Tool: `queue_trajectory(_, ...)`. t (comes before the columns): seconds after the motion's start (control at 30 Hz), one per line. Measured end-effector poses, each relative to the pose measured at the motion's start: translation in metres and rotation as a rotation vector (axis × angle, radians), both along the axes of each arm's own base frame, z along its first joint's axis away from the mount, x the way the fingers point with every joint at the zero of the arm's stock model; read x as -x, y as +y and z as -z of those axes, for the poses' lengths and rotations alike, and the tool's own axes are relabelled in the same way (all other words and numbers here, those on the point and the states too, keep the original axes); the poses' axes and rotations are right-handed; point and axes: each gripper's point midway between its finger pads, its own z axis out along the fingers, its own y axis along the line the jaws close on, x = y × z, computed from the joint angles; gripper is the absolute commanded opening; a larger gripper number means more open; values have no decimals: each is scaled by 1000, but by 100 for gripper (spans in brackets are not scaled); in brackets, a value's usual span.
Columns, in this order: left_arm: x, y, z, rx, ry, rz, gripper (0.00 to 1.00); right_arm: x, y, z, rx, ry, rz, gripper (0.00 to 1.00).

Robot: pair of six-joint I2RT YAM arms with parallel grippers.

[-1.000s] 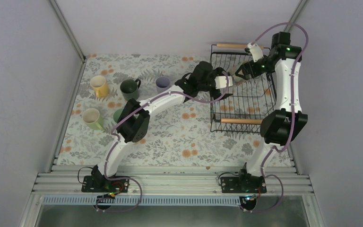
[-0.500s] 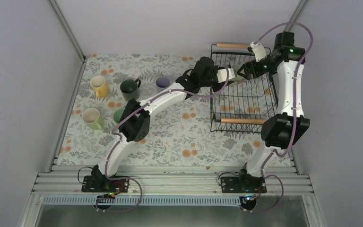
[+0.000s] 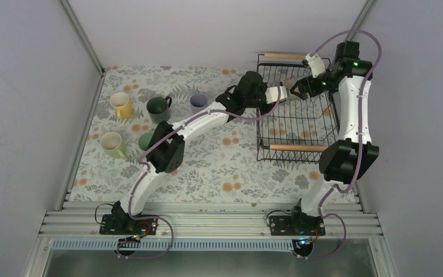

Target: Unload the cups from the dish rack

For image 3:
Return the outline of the lavender plastic tumbler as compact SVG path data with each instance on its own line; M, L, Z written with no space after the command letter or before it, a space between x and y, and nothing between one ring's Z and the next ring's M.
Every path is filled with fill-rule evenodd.
M209 105L208 98L203 93L194 94L190 97L189 102L192 114L199 113Z

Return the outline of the dark green mug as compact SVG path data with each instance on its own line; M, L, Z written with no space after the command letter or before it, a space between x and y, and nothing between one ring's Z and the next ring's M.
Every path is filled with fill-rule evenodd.
M153 123L160 123L170 119L170 107L172 98L170 96L155 97L147 102L147 112Z

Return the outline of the green plastic tumbler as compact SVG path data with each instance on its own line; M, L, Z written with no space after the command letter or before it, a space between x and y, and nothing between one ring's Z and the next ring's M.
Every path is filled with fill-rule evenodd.
M140 150L142 150L142 151L148 150L149 143L150 143L150 141L152 139L152 136L153 136L153 132L146 132L146 133L143 133L139 137L139 139L137 141L137 145L140 148Z

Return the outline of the yellow mug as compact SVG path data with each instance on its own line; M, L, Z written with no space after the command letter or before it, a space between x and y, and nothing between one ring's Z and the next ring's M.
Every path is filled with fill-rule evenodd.
M120 120L129 119L133 115L133 104L125 92L117 92L110 97L110 106Z

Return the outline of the light green mug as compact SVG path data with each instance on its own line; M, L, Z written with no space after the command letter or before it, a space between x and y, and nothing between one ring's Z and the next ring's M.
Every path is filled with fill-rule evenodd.
M100 139L103 151L112 158L126 159L126 145L117 132L108 132Z

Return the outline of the cream illustrated mug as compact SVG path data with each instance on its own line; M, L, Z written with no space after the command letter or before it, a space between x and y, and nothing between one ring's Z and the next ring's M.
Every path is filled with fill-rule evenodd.
M287 78L281 81L281 84L284 85L287 91L287 97L285 98L286 102L295 101L295 100L306 100L308 98L308 94L300 91L300 78L292 77Z

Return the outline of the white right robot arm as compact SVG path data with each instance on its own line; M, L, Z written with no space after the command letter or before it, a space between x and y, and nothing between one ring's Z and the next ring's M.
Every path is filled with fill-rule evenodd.
M318 214L335 193L347 193L374 163L380 153L373 145L367 122L368 98L376 62L359 58L359 43L345 41L336 47L329 69L320 67L317 55L306 61L311 75L296 80L290 92L301 99L313 98L324 92L340 98L340 125L336 141L320 156L319 171L323 178L300 201L302 212Z

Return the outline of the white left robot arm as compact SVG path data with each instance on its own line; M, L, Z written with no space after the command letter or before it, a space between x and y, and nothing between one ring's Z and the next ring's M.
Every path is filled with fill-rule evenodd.
M128 194L112 207L115 227L124 234L136 229L150 195L167 174L182 164L185 146L192 140L233 119L259 121L271 115L287 96L283 85L269 87L260 74L248 71L239 83L227 88L200 112L175 123L159 123L148 149L140 157L145 162L141 175Z

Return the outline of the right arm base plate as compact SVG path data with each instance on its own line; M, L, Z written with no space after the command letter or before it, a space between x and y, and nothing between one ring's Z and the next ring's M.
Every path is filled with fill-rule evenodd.
M293 219L289 215L271 215L269 228L272 236L326 235L325 224L320 216L303 216Z

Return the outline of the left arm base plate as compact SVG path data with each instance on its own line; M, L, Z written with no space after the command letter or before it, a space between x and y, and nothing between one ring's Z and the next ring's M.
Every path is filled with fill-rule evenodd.
M120 223L114 215L103 215L99 233L125 236L155 235L157 226L158 219L148 218L148 216L142 216L140 220L132 220L128 217Z

